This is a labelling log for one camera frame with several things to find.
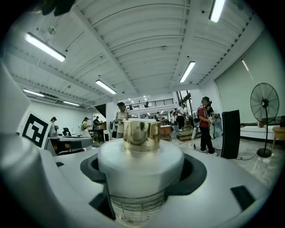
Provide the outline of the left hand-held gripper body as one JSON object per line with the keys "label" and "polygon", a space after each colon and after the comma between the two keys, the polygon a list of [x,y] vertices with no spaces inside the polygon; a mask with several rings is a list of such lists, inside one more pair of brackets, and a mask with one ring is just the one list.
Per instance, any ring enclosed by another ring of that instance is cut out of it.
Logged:
{"label": "left hand-held gripper body", "polygon": [[13,80],[4,62],[0,61],[0,132],[16,134],[44,148],[49,124],[29,109],[30,100]]}

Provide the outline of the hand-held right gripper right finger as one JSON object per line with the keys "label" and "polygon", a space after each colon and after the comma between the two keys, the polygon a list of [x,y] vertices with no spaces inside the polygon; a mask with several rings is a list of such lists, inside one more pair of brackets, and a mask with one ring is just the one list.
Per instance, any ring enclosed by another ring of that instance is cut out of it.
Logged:
{"label": "hand-held right gripper right finger", "polygon": [[268,189],[235,162],[191,149],[207,176],[187,196],[170,196],[164,206],[166,228],[243,228],[267,200]]}

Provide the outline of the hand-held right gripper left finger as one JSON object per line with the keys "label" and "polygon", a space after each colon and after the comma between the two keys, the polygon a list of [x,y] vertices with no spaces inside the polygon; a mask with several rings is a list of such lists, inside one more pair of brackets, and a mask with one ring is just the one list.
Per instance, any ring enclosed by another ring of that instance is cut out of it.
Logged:
{"label": "hand-held right gripper left finger", "polygon": [[50,152],[16,134],[0,135],[0,180],[11,198],[6,218],[20,228],[116,227],[71,188]]}

